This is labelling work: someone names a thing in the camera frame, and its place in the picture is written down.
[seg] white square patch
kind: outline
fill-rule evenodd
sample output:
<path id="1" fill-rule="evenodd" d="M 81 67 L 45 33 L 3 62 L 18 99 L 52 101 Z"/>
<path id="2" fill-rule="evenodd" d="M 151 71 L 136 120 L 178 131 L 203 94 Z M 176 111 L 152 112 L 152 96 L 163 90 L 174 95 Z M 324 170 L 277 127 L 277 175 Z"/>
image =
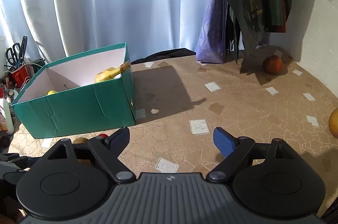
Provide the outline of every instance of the white square patch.
<path id="1" fill-rule="evenodd" d="M 147 67 L 147 68 L 151 68 L 152 65 L 153 65 L 154 63 L 155 63 L 155 62 L 146 62 L 146 63 L 144 63 L 144 65 L 145 65 L 145 67 Z"/>
<path id="2" fill-rule="evenodd" d="M 136 119 L 146 118 L 145 109 L 136 110 L 135 113 L 136 113 Z"/>
<path id="3" fill-rule="evenodd" d="M 176 173 L 179 168 L 179 165 L 170 162 L 164 158 L 160 158 L 155 168 L 161 173 Z"/>
<path id="4" fill-rule="evenodd" d="M 300 75 L 303 74 L 303 72 L 301 72 L 301 71 L 298 70 L 298 69 L 295 69 L 292 73 L 294 73 L 294 74 L 296 74 L 296 75 L 298 75 L 298 76 L 300 76 Z"/>
<path id="5" fill-rule="evenodd" d="M 209 89 L 211 92 L 216 91 L 221 89 L 218 84 L 216 84 L 215 82 L 210 82 L 205 84 L 205 86 L 207 87 L 207 89 Z"/>
<path id="6" fill-rule="evenodd" d="M 201 63 L 201 62 L 199 62 L 199 61 L 196 61 L 196 62 L 199 63 L 201 66 L 207 65 L 207 63 Z"/>
<path id="7" fill-rule="evenodd" d="M 315 101 L 316 99 L 310 93 L 303 93 L 306 99 L 309 101 Z"/>
<path id="8" fill-rule="evenodd" d="M 276 51 L 275 51 L 275 53 L 273 54 L 273 55 L 277 55 L 278 57 L 282 57 L 282 55 L 283 55 L 283 52 L 282 51 L 280 51 L 280 50 L 278 50 L 278 49 L 276 49 Z"/>
<path id="9" fill-rule="evenodd" d="M 270 92 L 271 95 L 275 95 L 278 93 L 278 91 L 274 87 L 269 87 L 266 90 Z"/>
<path id="10" fill-rule="evenodd" d="M 189 121 L 190 130 L 192 134 L 206 134 L 209 133 L 209 128 L 207 121 L 205 119 L 201 120 L 190 120 Z"/>
<path id="11" fill-rule="evenodd" d="M 43 139 L 42 144 L 41 144 L 41 147 L 49 148 L 49 147 L 50 147 L 50 144 L 52 143 L 52 141 L 53 141 L 53 138 L 46 138 L 46 139 Z"/>
<path id="12" fill-rule="evenodd" d="M 306 119 L 308 120 L 309 123 L 312 123 L 313 126 L 316 126 L 317 128 L 319 128 L 318 121 L 317 121 L 316 117 L 307 115 Z"/>

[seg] purple bag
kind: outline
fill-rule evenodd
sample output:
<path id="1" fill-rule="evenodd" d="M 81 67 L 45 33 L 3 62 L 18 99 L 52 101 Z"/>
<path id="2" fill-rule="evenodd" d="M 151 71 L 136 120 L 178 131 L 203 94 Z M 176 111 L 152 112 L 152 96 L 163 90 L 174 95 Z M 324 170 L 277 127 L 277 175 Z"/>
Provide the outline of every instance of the purple bag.
<path id="1" fill-rule="evenodd" d="M 225 63 L 227 10 L 228 2 L 226 0 L 209 0 L 207 2 L 196 49 L 197 61 Z"/>

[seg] green box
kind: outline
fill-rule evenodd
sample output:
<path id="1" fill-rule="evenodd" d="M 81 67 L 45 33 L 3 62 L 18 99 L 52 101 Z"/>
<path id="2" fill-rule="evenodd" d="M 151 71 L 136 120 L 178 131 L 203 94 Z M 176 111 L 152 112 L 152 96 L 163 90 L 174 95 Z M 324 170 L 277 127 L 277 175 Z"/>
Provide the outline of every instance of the green box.
<path id="1" fill-rule="evenodd" d="M 72 55 L 43 66 L 12 106 L 35 138 L 50 138 L 135 125 L 131 69 L 94 84 L 94 77 L 129 60 L 127 44 Z"/>

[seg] beige patterned tablecloth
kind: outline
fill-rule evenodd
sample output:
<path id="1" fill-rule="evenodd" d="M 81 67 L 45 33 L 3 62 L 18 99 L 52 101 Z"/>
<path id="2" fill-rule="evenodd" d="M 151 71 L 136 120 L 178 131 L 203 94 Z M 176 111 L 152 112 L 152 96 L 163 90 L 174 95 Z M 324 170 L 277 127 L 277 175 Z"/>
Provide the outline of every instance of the beige patterned tablecloth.
<path id="1" fill-rule="evenodd" d="M 131 141 L 120 160 L 136 174 L 156 172 L 155 166 L 163 158 L 178 165 L 178 172 L 206 175 L 223 159 L 212 141 L 212 131 L 217 126 L 256 142 L 282 138 L 324 180 L 327 196 L 318 212 L 322 214 L 338 194 L 338 141 L 327 126 L 331 112 L 338 107 L 338 98 L 285 53 L 283 73 L 265 74 L 261 63 L 276 49 L 256 49 L 252 57 L 238 64 L 232 61 L 202 66 L 190 56 L 156 61 L 151 68 L 144 64 L 132 66 L 136 107 L 145 109 L 146 117 L 130 127 Z M 303 74 L 296 75 L 292 72 L 295 69 Z M 221 89 L 210 92 L 205 87 L 209 82 L 217 83 Z M 274 87 L 278 94 L 271 95 L 268 87 Z M 310 93 L 315 101 L 309 101 L 303 93 Z M 315 117 L 319 127 L 309 123 L 307 115 Z M 209 134 L 191 133 L 189 121 L 199 119 L 206 120 Z M 42 141 L 33 139 L 21 125 L 10 152 L 42 156 L 47 151 L 41 147 Z"/>

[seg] bottle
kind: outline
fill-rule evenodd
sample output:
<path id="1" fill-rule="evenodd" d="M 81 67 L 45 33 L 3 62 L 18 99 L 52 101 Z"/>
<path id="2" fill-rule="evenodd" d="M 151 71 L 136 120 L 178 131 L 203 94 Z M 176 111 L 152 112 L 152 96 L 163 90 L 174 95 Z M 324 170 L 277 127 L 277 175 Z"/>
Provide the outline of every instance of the bottle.
<path id="1" fill-rule="evenodd" d="M 10 107 L 7 100 L 3 97 L 2 88 L 0 88 L 0 127 L 8 135 L 14 133 Z"/>

